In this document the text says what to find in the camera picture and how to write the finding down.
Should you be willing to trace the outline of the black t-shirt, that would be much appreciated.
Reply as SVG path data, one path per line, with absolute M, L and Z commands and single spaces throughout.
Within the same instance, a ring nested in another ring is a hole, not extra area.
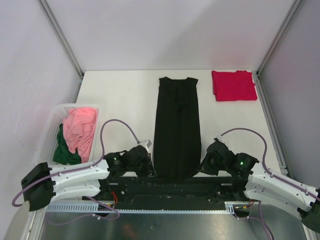
M 157 177 L 184 179 L 201 163 L 202 142 L 195 78 L 159 79 L 153 165 Z

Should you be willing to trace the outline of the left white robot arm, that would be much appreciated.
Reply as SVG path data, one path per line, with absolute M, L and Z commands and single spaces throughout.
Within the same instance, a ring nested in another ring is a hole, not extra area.
M 129 151 L 108 153 L 99 161 L 60 166 L 39 163 L 21 180 L 22 194 L 31 212 L 63 199 L 96 196 L 105 200 L 111 193 L 110 179 L 127 172 L 147 177 L 152 171 L 150 142 L 144 141 Z

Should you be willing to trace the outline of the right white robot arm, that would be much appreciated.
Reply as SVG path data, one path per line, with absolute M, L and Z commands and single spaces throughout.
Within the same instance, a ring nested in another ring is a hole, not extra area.
M 216 139 L 197 171 L 211 176 L 225 171 L 232 183 L 222 191 L 224 197 L 260 201 L 286 211 L 312 231 L 320 231 L 320 190 L 275 172 L 247 153 L 233 153 Z

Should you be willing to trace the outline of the pink t-shirt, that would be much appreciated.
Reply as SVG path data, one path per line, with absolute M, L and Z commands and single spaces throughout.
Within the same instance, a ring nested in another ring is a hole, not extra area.
M 77 153 L 82 163 L 90 158 L 98 112 L 93 107 L 70 109 L 62 120 L 63 137 L 70 153 Z

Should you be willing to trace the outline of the folded red t-shirt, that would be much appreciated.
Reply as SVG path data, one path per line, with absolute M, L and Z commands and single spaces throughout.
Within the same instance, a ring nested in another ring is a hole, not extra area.
M 256 101 L 253 75 L 246 70 L 211 71 L 213 94 L 217 102 Z

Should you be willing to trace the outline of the green t-shirt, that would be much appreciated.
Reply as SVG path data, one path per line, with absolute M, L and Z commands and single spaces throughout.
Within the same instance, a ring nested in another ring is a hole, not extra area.
M 56 135 L 57 148 L 53 154 L 53 161 L 62 165 L 77 165 L 82 162 L 81 157 L 76 150 L 75 153 L 69 151 L 69 147 L 63 135 L 63 124 L 59 125 L 59 131 Z

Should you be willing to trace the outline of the white plastic basket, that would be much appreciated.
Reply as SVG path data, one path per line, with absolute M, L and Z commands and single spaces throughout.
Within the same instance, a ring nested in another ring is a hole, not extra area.
M 100 106 L 97 104 L 79 104 L 79 103 L 65 103 L 56 105 L 49 113 L 45 122 L 41 137 L 38 141 L 32 163 L 37 165 L 39 163 L 48 162 L 49 165 L 60 165 L 53 161 L 54 153 L 58 147 L 57 134 L 60 130 L 60 124 L 63 119 L 69 115 L 69 110 L 77 108 L 93 108 L 96 109 L 96 128 L 92 146 L 95 145 L 98 137 L 100 124 Z

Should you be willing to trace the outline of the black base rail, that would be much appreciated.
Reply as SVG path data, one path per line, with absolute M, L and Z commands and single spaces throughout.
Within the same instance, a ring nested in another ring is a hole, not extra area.
M 146 211 L 206 211 L 221 210 L 226 202 L 251 205 L 257 200 L 238 201 L 223 196 L 232 177 L 190 177 L 161 179 L 154 176 L 120 176 L 108 180 L 107 189 L 94 196 L 95 200 L 116 201 L 123 210 Z

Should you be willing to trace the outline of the right aluminium frame post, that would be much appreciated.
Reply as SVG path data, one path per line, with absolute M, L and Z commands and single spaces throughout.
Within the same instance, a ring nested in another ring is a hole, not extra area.
M 291 24 L 293 23 L 294 19 L 298 15 L 301 7 L 305 3 L 305 0 L 294 0 L 287 11 L 279 29 L 277 30 L 275 37 L 273 38 L 270 46 L 267 49 L 266 54 L 264 55 L 261 63 L 259 64 L 257 70 L 256 70 L 256 75 L 260 76 L 262 72 L 264 71 L 265 67 L 267 66 L 268 62 L 272 58 L 274 52 L 280 45 L 281 41 L 285 37 L 287 31 L 289 30 Z

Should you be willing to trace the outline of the aluminium frame post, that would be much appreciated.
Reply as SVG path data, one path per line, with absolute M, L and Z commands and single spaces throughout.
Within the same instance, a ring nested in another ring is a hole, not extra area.
M 64 50 L 67 58 L 69 59 L 72 67 L 74 68 L 74 70 L 76 71 L 78 77 L 80 79 L 83 79 L 84 77 L 84 72 L 67 40 L 67 38 L 65 37 L 62 28 L 60 26 L 60 24 L 58 23 L 54 12 L 52 11 L 49 3 L 47 0 L 37 0 L 38 5 L 40 6 L 44 16 L 46 17 L 48 23 L 50 24 L 57 40 L 59 41 L 62 49 Z
M 267 49 L 266 54 L 264 55 L 261 63 L 259 64 L 257 70 L 256 70 L 256 75 L 260 76 L 262 72 L 264 71 L 265 67 L 267 66 L 268 62 L 272 58 L 274 52 L 280 45 L 281 41 L 285 37 L 287 31 L 289 30 L 291 24 L 293 23 L 294 19 L 298 15 L 301 7 L 305 3 L 305 0 L 294 0 L 287 11 L 279 29 L 277 30 L 275 37 L 273 38 L 270 46 Z

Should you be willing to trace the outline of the left aluminium frame post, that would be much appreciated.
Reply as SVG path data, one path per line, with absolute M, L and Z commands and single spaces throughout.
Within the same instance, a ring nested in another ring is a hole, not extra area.
M 78 77 L 80 79 L 83 79 L 84 77 L 84 72 L 67 40 L 67 38 L 65 37 L 62 28 L 60 26 L 60 24 L 58 23 L 54 12 L 52 11 L 49 3 L 47 0 L 37 0 L 38 5 L 40 6 L 44 16 L 46 17 L 48 23 L 50 24 L 57 40 L 59 41 L 62 49 L 64 50 L 67 58 L 69 59 L 72 67 L 74 68 L 74 70 L 76 71 Z

